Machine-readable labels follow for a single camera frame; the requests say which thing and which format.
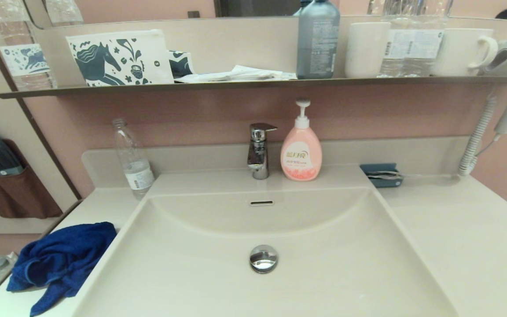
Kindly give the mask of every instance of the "chrome faucet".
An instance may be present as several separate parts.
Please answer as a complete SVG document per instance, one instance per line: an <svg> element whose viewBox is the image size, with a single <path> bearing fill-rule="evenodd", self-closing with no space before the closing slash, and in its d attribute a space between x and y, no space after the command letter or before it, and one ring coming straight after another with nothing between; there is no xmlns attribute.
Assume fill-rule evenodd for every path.
<svg viewBox="0 0 507 317"><path fill-rule="evenodd" d="M250 125L248 167L253 170L253 178L255 179L266 179L269 177L267 138L265 137L265 133L276 129L276 126L264 123Z"/></svg>

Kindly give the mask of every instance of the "pump dispenser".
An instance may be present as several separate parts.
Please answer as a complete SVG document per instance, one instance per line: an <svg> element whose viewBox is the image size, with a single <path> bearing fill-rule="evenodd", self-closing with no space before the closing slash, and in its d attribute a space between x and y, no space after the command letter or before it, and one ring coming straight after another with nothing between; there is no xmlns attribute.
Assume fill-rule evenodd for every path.
<svg viewBox="0 0 507 317"><path fill-rule="evenodd" d="M296 104L300 107L300 116L294 121L294 128L283 143L281 167L289 179L311 181L318 176L322 167L322 146L305 115L310 100L297 98Z"/></svg>

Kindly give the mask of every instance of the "sink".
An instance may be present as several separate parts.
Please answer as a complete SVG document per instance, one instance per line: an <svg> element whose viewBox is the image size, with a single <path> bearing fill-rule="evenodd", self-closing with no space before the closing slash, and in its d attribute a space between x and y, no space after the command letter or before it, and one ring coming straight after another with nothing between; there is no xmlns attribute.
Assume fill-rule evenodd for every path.
<svg viewBox="0 0 507 317"><path fill-rule="evenodd" d="M228 173L256 185L217 191L197 185L209 179L204 174L181 175L189 187L167 175L164 190L151 190L83 285L74 315L457 316L364 177L345 187L326 179L303 186L276 173L268 182ZM251 269L258 245L278 253L274 271Z"/></svg>

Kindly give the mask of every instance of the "mirror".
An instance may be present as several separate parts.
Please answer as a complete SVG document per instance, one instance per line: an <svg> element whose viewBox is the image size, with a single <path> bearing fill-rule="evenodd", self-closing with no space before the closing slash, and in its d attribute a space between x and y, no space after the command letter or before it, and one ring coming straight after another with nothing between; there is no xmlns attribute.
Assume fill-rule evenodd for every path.
<svg viewBox="0 0 507 317"><path fill-rule="evenodd" d="M34 22L41 28L52 27L46 12L47 1L50 0L25 0ZM342 16L348 16L374 14L374 7L381 8L385 0L331 2L339 8ZM299 0L160 0L129 4L125 0L76 0L86 24L185 18L291 16L297 12L299 3ZM507 18L507 0L491 0L481 4L476 0L453 0L450 16Z"/></svg>

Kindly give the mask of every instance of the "backsplash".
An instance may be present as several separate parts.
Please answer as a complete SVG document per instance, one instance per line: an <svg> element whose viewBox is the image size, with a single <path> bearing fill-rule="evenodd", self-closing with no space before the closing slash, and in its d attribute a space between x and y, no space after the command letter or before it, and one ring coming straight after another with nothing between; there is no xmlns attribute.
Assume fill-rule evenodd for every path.
<svg viewBox="0 0 507 317"><path fill-rule="evenodd" d="M490 89L480 84L260 88L43 97L27 103L74 184L87 196L93 185L81 154L114 147L111 120L116 117L126 119L146 147L246 143L252 122L278 126L269 137L276 142L294 124L294 99L304 96L312 100L307 114L322 140L469 135ZM507 86L497 91L495 118L507 104ZM507 136L483 155L474 175L507 199Z"/></svg>

